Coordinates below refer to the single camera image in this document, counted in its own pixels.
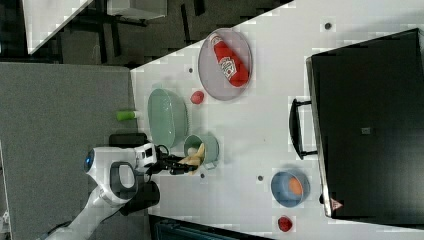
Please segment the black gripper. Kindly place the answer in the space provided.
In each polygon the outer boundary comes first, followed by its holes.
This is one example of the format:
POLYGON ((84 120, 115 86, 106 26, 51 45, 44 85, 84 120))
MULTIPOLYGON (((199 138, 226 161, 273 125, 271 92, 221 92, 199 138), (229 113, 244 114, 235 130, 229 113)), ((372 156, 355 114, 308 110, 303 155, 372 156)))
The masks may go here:
MULTIPOLYGON (((163 153, 159 148, 156 148, 156 162, 152 163, 146 171, 147 175, 158 174, 163 170, 169 170, 173 163, 186 164, 188 162, 187 157, 180 157, 176 155, 171 155, 163 153)), ((172 167, 170 170, 171 175, 181 175, 191 171, 195 171, 196 166, 193 165, 183 165, 181 167, 172 167)))

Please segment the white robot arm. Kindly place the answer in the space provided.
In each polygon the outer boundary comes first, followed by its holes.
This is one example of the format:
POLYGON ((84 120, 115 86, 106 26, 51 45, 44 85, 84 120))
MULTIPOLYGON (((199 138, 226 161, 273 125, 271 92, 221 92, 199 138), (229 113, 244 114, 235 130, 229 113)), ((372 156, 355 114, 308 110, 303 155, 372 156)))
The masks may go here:
POLYGON ((96 147, 84 160, 84 171, 96 183, 74 220, 57 225, 37 240, 88 240, 104 220, 155 206, 158 185, 150 177, 163 170, 173 175, 195 171, 182 157, 163 153, 152 143, 135 148, 96 147))

